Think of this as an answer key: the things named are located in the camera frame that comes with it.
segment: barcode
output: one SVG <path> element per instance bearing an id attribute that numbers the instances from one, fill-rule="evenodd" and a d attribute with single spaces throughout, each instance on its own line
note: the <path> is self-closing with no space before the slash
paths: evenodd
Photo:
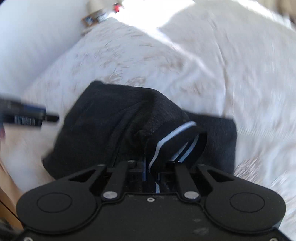
<path id="1" fill-rule="evenodd" d="M 26 126 L 35 125 L 35 118 L 33 117 L 15 115 L 13 121 L 17 125 L 26 125 Z"/>

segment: screw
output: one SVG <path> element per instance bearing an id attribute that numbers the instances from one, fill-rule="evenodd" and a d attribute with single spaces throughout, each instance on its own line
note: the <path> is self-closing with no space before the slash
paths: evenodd
<path id="1" fill-rule="evenodd" d="M 155 199 L 154 199 L 153 197 L 148 197 L 148 198 L 147 198 L 147 201 L 148 201 L 148 202 L 154 202 Z"/>
<path id="2" fill-rule="evenodd" d="M 113 191 L 107 191 L 103 193 L 103 197 L 107 199 L 113 199 L 113 198 L 116 198 L 117 196 L 118 196 L 117 192 L 113 192 Z"/>
<path id="3" fill-rule="evenodd" d="M 188 199 L 196 199 L 198 198 L 198 193 L 194 191 L 188 191 L 184 193 L 184 197 Z"/>

